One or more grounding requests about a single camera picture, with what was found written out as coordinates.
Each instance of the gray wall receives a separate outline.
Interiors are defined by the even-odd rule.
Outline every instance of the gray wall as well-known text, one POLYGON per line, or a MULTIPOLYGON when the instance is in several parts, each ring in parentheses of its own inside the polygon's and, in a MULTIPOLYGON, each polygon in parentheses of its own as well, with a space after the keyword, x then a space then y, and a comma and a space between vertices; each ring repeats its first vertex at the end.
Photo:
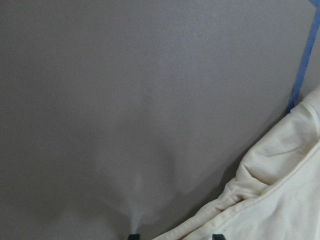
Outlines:
MULTIPOLYGON (((2 0, 0 239, 151 239, 283 116, 307 0, 2 0)), ((320 39, 302 96, 318 85, 320 39)))

